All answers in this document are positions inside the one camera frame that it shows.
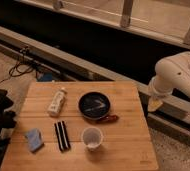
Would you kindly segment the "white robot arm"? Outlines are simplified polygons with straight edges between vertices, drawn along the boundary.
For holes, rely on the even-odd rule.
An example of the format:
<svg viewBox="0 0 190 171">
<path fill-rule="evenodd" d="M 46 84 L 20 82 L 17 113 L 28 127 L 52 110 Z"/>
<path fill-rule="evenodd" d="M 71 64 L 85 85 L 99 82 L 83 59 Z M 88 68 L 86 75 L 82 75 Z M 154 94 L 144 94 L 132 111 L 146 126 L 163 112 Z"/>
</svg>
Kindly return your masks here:
<svg viewBox="0 0 190 171">
<path fill-rule="evenodd" d="M 190 51 L 160 59 L 155 65 L 156 75 L 150 80 L 148 111 L 154 112 L 163 99 L 177 89 L 190 98 Z"/>
</svg>

